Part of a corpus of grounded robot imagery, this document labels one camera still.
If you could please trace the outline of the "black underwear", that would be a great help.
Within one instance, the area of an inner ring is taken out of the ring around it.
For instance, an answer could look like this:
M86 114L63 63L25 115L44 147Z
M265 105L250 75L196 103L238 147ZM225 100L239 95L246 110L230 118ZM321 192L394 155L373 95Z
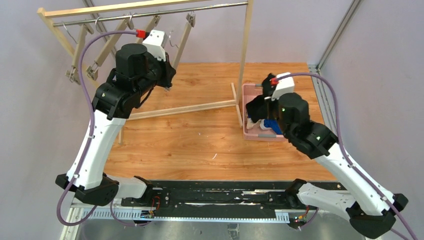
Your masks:
M274 93L276 85L272 85L272 79L275 79L276 75L269 73L268 76L262 81L262 94L257 95L251 101L245 104L247 117L251 119L253 123L257 123L259 120L266 119L268 117L268 108L265 103L265 97L271 97Z

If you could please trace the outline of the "wooden hanger with black underwear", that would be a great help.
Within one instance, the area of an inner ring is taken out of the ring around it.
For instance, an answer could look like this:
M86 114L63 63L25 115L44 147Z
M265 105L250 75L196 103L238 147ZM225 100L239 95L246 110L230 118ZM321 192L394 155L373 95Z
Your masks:
M185 26L184 26L184 30L183 30L183 33L181 35L181 38L180 38L180 41L179 41L178 44L172 43L172 34L173 34L174 30L172 29L168 34L169 45L172 48L177 48L177 52L176 52L175 56L173 57L172 61L170 61L170 66L175 71L178 68L182 54L183 54L185 46L187 44L187 40L188 40L189 35L190 35L190 32L191 32L192 28L195 26L195 24L196 24L196 15L193 12L188 13L186 15L186 23L185 23Z

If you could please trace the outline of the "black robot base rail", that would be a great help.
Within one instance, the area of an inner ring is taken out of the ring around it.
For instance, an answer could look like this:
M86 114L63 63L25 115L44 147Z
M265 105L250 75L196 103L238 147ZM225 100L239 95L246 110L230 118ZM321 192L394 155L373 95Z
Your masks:
M116 199L98 207L93 218L181 222L292 223L311 214L288 193L290 181L153 180L146 196Z

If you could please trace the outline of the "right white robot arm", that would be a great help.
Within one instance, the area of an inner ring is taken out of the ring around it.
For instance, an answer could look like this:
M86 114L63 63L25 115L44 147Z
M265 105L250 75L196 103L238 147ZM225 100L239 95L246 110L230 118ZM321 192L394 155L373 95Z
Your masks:
M327 126L310 119L309 105L297 93L285 93L278 99L267 96L264 102L268 119L277 121L288 142L325 167L349 192L343 195L297 178L285 190L289 204L335 214L369 239L392 230L408 204L406 196L392 193L366 174Z

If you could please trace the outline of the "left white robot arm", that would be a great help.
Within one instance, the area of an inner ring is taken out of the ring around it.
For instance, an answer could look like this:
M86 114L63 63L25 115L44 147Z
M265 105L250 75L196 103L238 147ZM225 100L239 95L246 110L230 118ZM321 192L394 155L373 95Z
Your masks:
M95 91L89 107L94 119L89 122L77 158L68 172L56 177L56 185L94 206L106 206L114 199L150 197L152 184L144 178L108 175L104 167L133 109L144 104L154 87L170 88L175 74L162 48L128 43L118 50L115 67Z

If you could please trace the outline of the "wooden hanger with blue underwear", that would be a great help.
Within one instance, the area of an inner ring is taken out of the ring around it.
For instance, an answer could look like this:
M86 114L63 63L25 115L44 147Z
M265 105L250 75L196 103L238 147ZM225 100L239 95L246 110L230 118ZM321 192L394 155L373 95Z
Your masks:
M158 25L160 20L161 20L160 15L154 15L152 17L152 19L148 22L148 24L144 27L144 30L146 32L150 32L151 30L153 30Z

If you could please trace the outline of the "blue underwear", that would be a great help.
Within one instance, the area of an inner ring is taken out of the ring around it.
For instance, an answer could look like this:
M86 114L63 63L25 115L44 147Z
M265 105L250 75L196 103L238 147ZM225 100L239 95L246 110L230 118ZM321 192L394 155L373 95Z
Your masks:
M282 130L280 129L278 122L273 119L261 119L259 121L259 127L264 130L272 130L276 135L283 135Z

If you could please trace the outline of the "cream cotton underwear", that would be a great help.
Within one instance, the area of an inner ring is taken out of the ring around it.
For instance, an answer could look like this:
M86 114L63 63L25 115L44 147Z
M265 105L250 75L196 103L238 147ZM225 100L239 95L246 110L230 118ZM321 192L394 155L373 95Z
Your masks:
M246 129L251 130L254 128L259 128L261 124L261 120L254 122L251 118L248 118L246 121Z

